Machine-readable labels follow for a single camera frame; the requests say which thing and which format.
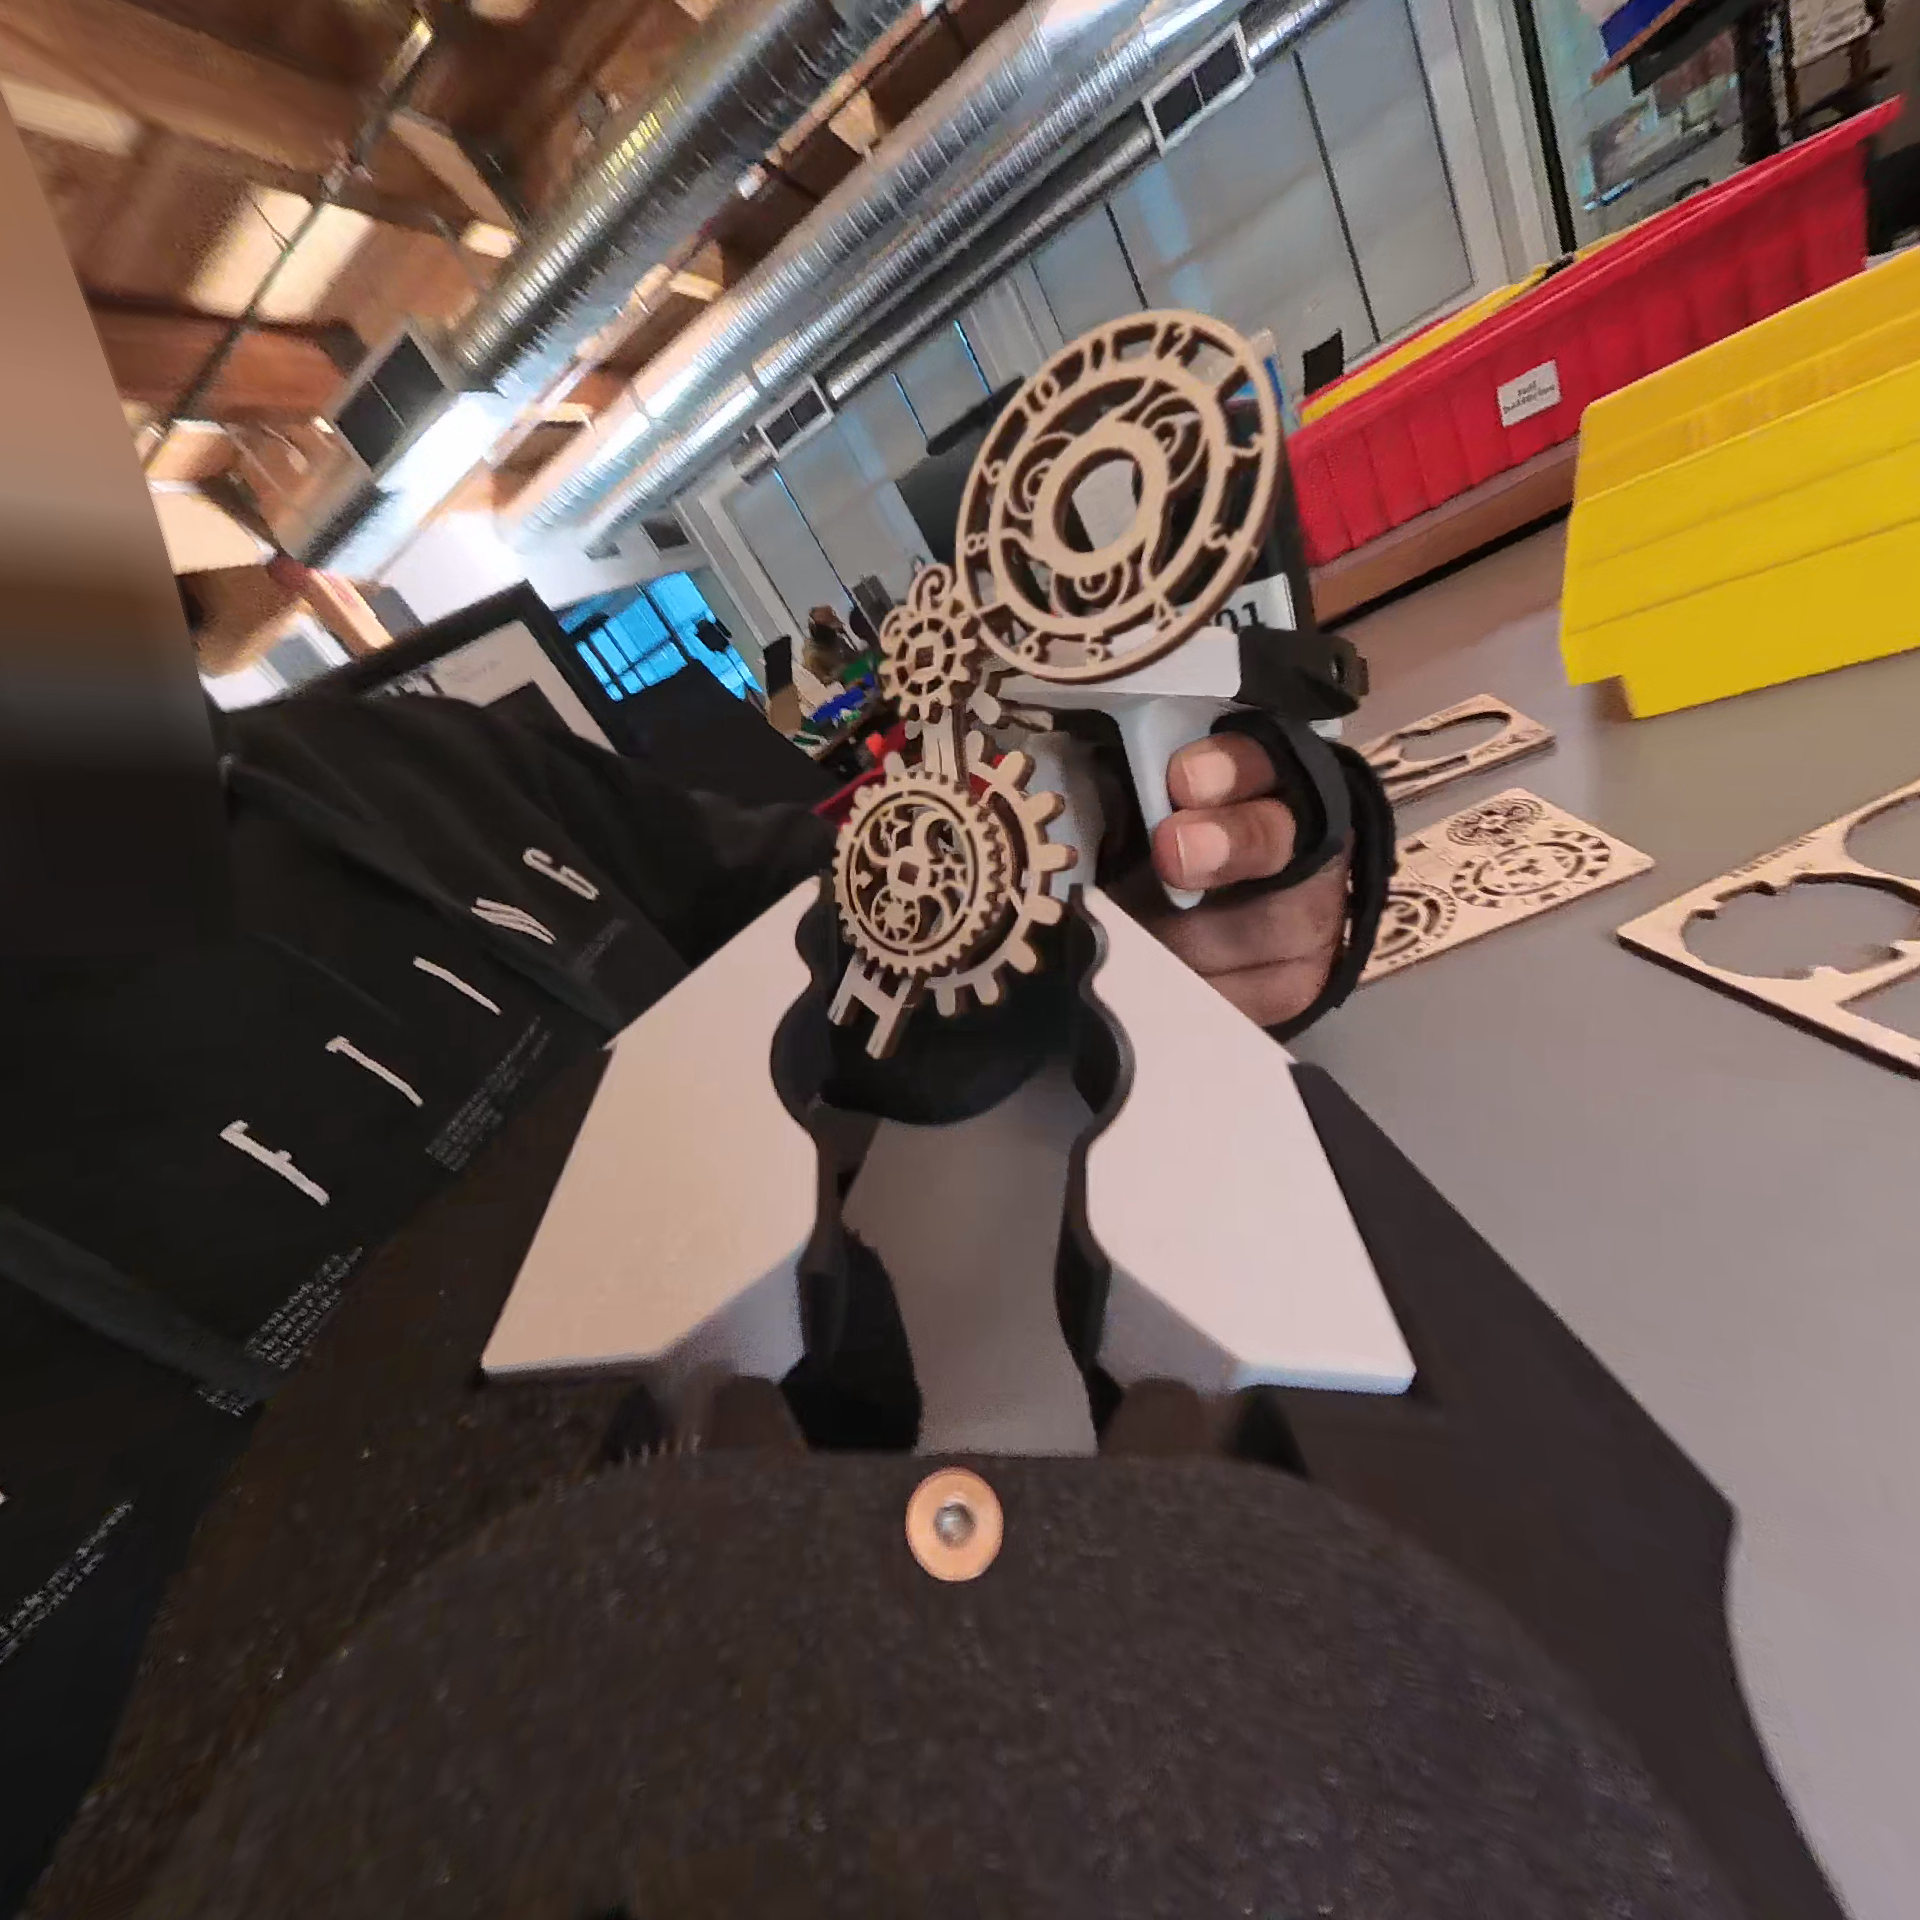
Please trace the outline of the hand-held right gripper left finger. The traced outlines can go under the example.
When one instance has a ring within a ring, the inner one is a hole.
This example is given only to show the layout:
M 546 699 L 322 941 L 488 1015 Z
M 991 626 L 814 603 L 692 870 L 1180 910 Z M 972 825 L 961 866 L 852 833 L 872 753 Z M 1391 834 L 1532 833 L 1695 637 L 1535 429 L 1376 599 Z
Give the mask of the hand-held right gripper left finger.
M 799 1263 L 821 1149 L 775 1082 L 810 988 L 792 887 L 610 1044 L 482 1349 L 488 1382 L 637 1379 L 666 1410 L 805 1353 Z

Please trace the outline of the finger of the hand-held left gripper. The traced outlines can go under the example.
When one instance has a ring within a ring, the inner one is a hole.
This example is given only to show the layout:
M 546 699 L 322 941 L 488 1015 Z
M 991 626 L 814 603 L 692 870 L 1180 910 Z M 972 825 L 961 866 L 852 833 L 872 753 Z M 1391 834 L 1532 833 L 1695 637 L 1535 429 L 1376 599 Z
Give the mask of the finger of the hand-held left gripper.
M 1072 860 L 1049 881 L 1098 881 L 1119 851 L 1119 798 L 1103 753 L 1088 738 L 1046 740 L 1046 794 L 1058 809 L 1046 821 L 1046 843 Z
M 1173 702 L 1223 713 L 1240 705 L 1240 639 L 1233 631 L 1196 631 L 1153 662 L 1102 681 L 1007 675 L 998 679 L 994 699 L 1005 710 L 1122 716 L 1140 705 Z

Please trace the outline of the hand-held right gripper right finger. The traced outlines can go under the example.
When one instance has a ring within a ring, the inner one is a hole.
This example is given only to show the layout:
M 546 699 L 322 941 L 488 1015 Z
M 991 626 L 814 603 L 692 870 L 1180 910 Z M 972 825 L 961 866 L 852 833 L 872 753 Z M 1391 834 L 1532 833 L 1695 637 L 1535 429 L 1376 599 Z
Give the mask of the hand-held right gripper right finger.
M 1207 1402 L 1281 1386 L 1401 1396 L 1408 1340 L 1288 1052 L 1097 887 L 1072 901 L 1072 1076 L 1058 1311 L 1117 1387 Z

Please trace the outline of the wooden puzzle sheet with cutouts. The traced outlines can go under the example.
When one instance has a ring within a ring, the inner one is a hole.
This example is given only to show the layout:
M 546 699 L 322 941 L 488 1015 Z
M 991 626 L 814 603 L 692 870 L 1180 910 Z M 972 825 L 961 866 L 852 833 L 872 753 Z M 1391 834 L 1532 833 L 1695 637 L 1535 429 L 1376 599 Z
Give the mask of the wooden puzzle sheet with cutouts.
M 1554 732 L 1495 694 L 1432 710 L 1360 748 L 1391 807 L 1537 757 Z

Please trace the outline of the wooden gear and dial assembly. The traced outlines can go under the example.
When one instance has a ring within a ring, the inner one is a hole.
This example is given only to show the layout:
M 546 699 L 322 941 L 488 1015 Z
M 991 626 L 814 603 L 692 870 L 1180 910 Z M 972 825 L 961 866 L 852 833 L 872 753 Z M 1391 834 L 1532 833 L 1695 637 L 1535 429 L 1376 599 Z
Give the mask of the wooden gear and dial assembly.
M 1013 729 L 1046 732 L 1058 713 L 1005 710 L 998 679 L 1103 681 L 1191 636 L 1173 622 L 1148 639 L 1140 614 L 1119 605 L 1124 548 L 1153 502 L 1140 476 L 1160 450 L 1117 419 L 1119 339 L 1224 339 L 1265 366 L 1272 351 L 1265 333 L 1247 340 L 1184 308 L 1098 323 L 1056 349 L 978 444 L 950 559 L 918 567 L 903 605 L 936 586 L 961 595 L 984 644 L 980 683 L 935 723 L 903 718 L 903 753 L 855 791 L 833 841 L 832 907 L 847 967 L 830 1020 L 871 1015 L 872 1059 L 895 1049 L 922 1002 L 950 1018 L 968 1002 L 998 1002 L 1007 970 L 1037 972 L 1040 933 L 1063 921 L 1074 884 L 1089 884 L 1049 881 L 1072 860 L 1046 843 L 1060 803 L 1036 783 L 1040 749 L 998 743 Z

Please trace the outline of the wooden puzzle sheet with gears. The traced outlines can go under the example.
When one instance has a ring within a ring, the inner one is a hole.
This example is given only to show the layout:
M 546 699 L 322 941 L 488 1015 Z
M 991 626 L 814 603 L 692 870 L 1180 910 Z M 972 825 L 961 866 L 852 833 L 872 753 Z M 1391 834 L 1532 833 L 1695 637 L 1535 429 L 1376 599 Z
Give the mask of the wooden puzzle sheet with gears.
M 1652 860 L 1520 787 L 1398 841 L 1360 986 L 1648 873 Z

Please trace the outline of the wooden puzzle frame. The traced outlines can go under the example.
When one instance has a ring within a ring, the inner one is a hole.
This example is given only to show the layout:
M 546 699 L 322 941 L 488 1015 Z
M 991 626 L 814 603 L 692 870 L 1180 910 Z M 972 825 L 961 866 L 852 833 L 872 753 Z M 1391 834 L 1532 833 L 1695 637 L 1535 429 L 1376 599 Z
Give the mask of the wooden puzzle frame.
M 1693 924 L 1717 921 L 1736 901 L 1780 899 L 1796 887 L 1861 889 L 1893 899 L 1916 913 L 1918 881 L 1912 876 L 1861 862 L 1852 851 L 1857 827 L 1910 803 L 1918 803 L 1918 782 L 1895 787 L 1776 851 L 1756 854 L 1741 866 L 1650 907 L 1650 913 L 1622 924 L 1616 939 L 1622 948 L 1672 973 L 1692 975 L 1698 986 L 1725 998 L 1916 1079 L 1918 1037 L 1857 1010 L 1862 998 L 1916 979 L 1916 933 L 1885 943 L 1879 957 L 1865 967 L 1821 965 L 1788 975 L 1718 967 L 1688 946 Z

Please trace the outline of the person's left hand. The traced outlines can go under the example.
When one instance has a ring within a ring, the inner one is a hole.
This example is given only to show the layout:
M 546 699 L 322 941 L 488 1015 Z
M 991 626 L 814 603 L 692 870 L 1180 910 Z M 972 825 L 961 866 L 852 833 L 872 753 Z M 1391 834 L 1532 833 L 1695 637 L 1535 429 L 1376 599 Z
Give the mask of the person's left hand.
M 1156 938 L 1260 1027 L 1309 1015 L 1335 972 L 1350 895 L 1350 843 L 1279 884 L 1313 851 L 1263 746 L 1214 734 L 1180 748 L 1167 815 L 1150 834 Z

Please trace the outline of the red plastic bin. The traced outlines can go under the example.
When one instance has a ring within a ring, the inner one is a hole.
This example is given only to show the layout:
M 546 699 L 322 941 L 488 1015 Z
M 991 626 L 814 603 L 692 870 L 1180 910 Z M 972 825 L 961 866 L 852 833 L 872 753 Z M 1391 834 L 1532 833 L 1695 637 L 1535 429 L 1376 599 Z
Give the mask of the red plastic bin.
M 1568 441 L 1591 405 L 1861 271 L 1885 101 L 1559 261 L 1525 299 L 1286 441 L 1326 565 Z

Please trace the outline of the small yellow plastic bin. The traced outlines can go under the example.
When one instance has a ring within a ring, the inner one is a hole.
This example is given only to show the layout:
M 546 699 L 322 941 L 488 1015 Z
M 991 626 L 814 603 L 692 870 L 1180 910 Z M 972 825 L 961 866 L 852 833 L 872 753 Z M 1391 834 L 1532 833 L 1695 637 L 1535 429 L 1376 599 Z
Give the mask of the small yellow plastic bin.
M 1498 286 L 1493 292 L 1481 294 L 1479 299 L 1462 305 L 1448 310 L 1447 315 L 1420 326 L 1404 340 L 1382 347 L 1354 371 L 1338 375 L 1326 388 L 1304 397 L 1301 410 L 1303 422 L 1309 426 L 1328 417 L 1348 401 L 1354 401 L 1357 395 L 1365 395 L 1376 386 L 1384 383 L 1397 373 L 1448 347 L 1454 340 L 1474 331 L 1479 325 L 1487 323 L 1512 301 L 1525 299 L 1535 286 L 1552 276 L 1559 270 L 1559 265 L 1560 263 L 1554 261 L 1549 265 L 1535 267 L 1521 279 Z

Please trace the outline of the person's black hoodie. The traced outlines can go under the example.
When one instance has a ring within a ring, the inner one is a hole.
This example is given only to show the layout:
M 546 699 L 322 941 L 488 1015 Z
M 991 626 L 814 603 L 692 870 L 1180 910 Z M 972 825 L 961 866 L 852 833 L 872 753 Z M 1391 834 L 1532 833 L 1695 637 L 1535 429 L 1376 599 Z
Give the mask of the person's black hoodie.
M 557 1071 L 830 825 L 433 694 L 221 713 L 230 930 L 5 956 L 5 1909 L 261 1402 Z

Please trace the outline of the slotted yellow plastic bin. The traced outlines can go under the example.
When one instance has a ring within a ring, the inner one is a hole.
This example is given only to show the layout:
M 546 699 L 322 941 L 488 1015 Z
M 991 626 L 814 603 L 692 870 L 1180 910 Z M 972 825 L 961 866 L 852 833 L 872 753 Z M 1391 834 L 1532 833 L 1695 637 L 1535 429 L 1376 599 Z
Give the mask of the slotted yellow plastic bin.
M 1918 251 L 1586 410 L 1559 652 L 1637 718 L 1918 642 Z

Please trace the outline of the silver air duct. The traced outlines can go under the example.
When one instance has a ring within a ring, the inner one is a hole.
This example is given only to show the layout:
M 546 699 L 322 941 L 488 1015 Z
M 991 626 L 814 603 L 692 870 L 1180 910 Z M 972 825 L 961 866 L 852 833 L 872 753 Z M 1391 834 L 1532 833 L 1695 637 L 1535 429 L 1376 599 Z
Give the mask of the silver air duct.
M 888 2 L 716 5 L 446 339 L 462 393 L 548 386 L 894 26 Z
M 1116 122 L 1245 5 L 1030 5 L 682 326 L 538 470 L 502 530 L 517 548 L 610 540 L 696 484 L 757 421 L 799 393 L 836 346 L 1063 158 Z

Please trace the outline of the white board with black frame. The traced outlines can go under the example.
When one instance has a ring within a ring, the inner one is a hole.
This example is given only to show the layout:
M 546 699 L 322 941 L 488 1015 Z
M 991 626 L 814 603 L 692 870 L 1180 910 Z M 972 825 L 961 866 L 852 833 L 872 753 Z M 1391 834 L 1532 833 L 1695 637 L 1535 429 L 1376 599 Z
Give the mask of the white board with black frame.
M 564 729 L 600 749 L 626 748 L 610 698 L 528 583 L 425 622 L 376 655 L 340 667 L 336 681 L 360 698 L 410 690 Z

